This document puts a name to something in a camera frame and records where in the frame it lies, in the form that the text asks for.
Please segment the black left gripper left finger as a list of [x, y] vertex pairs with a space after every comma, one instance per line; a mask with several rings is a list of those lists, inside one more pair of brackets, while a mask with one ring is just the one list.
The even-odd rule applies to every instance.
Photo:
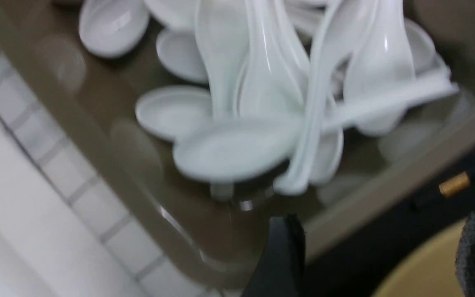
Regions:
[[264, 250], [243, 297], [299, 297], [305, 272], [306, 235], [296, 214], [269, 219]]

